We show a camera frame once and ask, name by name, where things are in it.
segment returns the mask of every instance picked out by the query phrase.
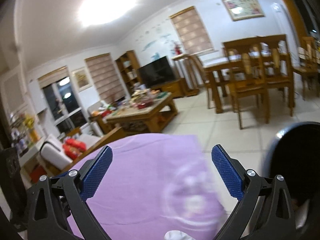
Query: window blind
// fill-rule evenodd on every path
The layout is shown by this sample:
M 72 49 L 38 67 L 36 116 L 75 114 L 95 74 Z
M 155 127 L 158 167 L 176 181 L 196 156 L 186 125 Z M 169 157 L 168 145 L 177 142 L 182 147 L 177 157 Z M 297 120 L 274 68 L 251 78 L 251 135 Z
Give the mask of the window blind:
M 194 6 L 170 16 L 187 54 L 213 49 L 207 31 Z
M 110 53 L 87 58 L 85 61 L 101 100 L 112 103 L 125 95 Z
M 38 78 L 38 82 L 40 85 L 40 88 L 44 88 L 46 86 L 49 86 L 52 83 L 55 83 L 59 81 L 60 79 L 63 79 L 65 77 L 69 76 L 68 68 L 66 66 L 58 68 L 54 71 L 49 72 L 48 74 Z

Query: picture frame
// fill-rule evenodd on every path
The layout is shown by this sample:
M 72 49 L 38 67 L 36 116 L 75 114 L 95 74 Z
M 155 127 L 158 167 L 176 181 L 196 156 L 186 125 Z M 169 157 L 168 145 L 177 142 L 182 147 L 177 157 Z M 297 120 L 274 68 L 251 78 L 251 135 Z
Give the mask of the picture frame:
M 89 78 L 89 73 L 86 67 L 74 70 L 72 72 L 72 77 L 79 92 L 92 87 L 92 81 Z
M 265 17 L 258 0 L 222 0 L 233 21 Z

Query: television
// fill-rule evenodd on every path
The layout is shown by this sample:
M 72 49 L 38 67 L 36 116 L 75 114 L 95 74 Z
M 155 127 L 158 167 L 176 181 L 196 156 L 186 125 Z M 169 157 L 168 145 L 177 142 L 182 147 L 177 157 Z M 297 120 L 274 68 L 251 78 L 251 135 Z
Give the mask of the television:
M 167 57 L 162 57 L 139 68 L 139 73 L 148 88 L 176 80 Z

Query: purple tablecloth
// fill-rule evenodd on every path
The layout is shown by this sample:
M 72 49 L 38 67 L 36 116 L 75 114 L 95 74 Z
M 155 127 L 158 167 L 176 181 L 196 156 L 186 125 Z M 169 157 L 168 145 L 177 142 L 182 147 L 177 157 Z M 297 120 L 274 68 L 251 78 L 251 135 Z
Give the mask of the purple tablecloth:
M 213 239 L 225 212 L 196 136 L 140 134 L 109 146 L 113 162 L 87 204 L 113 240 L 162 240 L 170 230 Z

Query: wooden coffee table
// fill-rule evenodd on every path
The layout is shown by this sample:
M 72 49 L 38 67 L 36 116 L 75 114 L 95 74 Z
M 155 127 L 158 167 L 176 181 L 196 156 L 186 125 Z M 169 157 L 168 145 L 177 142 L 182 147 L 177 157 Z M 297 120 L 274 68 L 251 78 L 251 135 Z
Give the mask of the wooden coffee table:
M 169 106 L 169 111 L 161 110 Z M 106 121 L 108 123 L 126 123 L 142 121 L 148 127 L 148 132 L 159 133 L 168 123 L 178 114 L 177 108 L 172 100 L 172 94 L 168 93 L 161 99 L 157 99 L 154 104 L 144 109 L 130 107 L 126 110 L 119 110 L 115 114 L 110 114 Z M 125 131 L 128 135 L 138 134 L 140 132 Z

